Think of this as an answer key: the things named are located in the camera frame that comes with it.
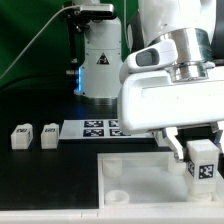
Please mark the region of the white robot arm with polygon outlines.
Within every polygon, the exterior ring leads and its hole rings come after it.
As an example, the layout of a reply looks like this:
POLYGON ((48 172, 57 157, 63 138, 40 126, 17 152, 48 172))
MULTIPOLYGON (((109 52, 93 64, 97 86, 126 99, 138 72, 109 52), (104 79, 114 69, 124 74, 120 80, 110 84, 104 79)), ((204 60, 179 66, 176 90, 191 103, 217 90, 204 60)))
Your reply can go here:
POLYGON ((117 21, 100 0, 73 0, 90 25, 75 94, 116 103, 123 133, 163 138, 177 160, 180 128, 224 123, 224 66, 214 61, 217 0, 138 0, 126 27, 131 49, 118 53, 117 21))

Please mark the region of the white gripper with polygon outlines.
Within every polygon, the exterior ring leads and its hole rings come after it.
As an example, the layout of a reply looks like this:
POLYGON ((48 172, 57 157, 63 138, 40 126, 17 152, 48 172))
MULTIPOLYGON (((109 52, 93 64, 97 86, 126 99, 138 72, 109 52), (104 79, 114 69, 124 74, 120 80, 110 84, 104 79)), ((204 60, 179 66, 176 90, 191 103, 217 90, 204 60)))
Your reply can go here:
POLYGON ((183 162, 176 127, 213 122, 214 143, 224 147, 224 66, 210 64, 205 80, 174 83, 168 67, 177 56, 172 40, 130 54, 120 70, 117 113, 123 133, 159 130, 153 136, 161 132, 175 160, 183 162))

